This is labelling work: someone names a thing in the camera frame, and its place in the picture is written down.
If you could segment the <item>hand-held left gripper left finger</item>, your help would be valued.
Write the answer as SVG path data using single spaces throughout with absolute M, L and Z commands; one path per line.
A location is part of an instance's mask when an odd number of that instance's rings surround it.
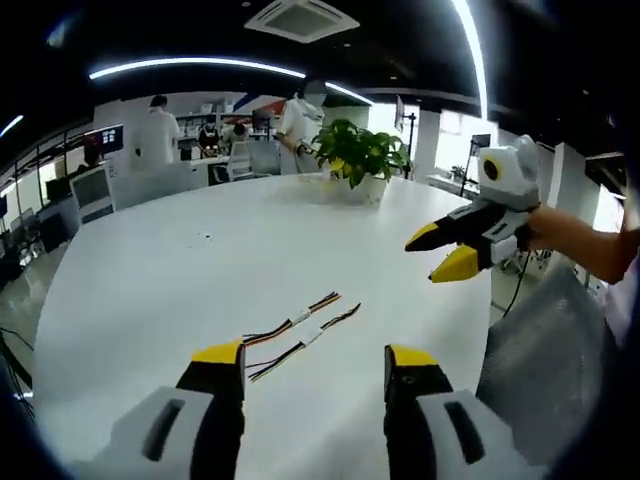
M 77 479 L 233 479 L 245 429 L 245 344 L 191 357 L 177 384 L 118 419 L 109 443 L 72 467 Z

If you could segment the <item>person's right hand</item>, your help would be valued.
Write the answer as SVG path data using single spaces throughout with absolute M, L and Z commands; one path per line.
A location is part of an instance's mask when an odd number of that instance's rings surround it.
M 528 213 L 526 224 L 519 229 L 517 246 L 520 251 L 552 250 L 554 247 L 556 211 L 540 205 Z

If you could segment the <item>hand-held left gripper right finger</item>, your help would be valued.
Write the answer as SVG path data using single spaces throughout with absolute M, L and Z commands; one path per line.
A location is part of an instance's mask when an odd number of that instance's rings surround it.
M 542 479 L 511 428 L 429 353 L 385 347 L 383 431 L 392 479 Z

